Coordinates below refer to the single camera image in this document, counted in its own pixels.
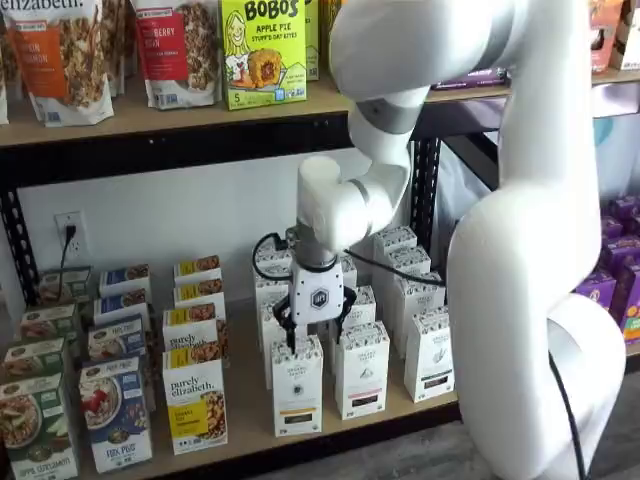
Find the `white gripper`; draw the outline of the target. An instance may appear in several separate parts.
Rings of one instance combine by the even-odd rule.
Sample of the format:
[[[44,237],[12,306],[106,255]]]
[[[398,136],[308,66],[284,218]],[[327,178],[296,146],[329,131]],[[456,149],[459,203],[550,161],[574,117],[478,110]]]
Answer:
[[[277,301],[272,312],[286,332],[286,343],[296,349],[296,327],[333,319],[337,336],[349,315],[357,293],[344,287],[343,272],[338,258],[330,267],[310,270],[294,260],[289,295]]]

